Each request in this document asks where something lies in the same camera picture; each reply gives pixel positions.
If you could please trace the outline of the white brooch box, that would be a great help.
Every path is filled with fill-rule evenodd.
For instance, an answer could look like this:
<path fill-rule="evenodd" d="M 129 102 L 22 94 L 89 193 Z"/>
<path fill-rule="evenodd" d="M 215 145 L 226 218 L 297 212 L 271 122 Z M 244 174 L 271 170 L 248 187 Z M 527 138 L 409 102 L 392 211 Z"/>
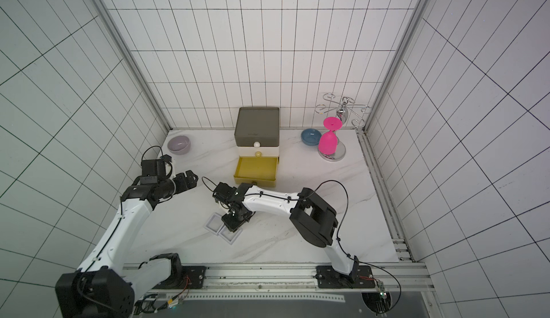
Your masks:
<path fill-rule="evenodd" d="M 226 226 L 223 226 L 219 232 L 220 238 L 232 245 L 240 237 L 242 230 L 238 229 L 235 232 L 230 231 Z"/>
<path fill-rule="evenodd" d="M 204 224 L 204 229 L 208 232 L 219 235 L 221 230 L 224 228 L 225 224 L 222 221 L 222 215 L 218 213 L 213 213 Z"/>

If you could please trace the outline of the three-tier drawer cabinet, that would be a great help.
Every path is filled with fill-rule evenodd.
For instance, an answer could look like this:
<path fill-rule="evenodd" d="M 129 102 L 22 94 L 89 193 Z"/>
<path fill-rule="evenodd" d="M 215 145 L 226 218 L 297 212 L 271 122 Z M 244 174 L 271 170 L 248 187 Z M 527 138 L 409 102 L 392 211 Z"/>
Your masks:
<path fill-rule="evenodd" d="M 274 188 L 280 156 L 280 110 L 277 107 L 239 109 L 234 139 L 239 161 L 233 178 Z"/>

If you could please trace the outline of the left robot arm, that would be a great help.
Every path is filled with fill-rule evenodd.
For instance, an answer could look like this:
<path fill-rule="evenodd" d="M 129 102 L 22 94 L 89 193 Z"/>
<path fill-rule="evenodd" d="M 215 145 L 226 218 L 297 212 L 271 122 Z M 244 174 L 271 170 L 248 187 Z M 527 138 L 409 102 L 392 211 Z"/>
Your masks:
<path fill-rule="evenodd" d="M 141 169 L 90 255 L 58 279 L 55 293 L 63 317 L 130 317 L 135 303 L 155 286 L 188 286 L 176 253 L 155 256 L 132 275 L 123 275 L 127 253 L 156 206 L 196 188 L 199 180 L 192 171 L 175 174 L 169 155 L 143 160 Z"/>

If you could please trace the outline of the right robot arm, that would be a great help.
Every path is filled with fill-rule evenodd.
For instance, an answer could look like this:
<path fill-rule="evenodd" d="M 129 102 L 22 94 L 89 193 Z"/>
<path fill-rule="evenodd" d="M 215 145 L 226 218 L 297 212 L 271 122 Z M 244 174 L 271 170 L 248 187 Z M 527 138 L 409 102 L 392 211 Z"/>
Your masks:
<path fill-rule="evenodd" d="M 226 208 L 221 220 L 230 232 L 249 222 L 257 212 L 286 217 L 307 243 L 322 249 L 329 266 L 317 266 L 315 279 L 320 289 L 374 289 L 376 280 L 369 266 L 360 266 L 339 246 L 336 210 L 315 190 L 282 193 L 262 189 L 250 183 L 237 187 L 219 183 L 213 190 L 215 202 Z"/>

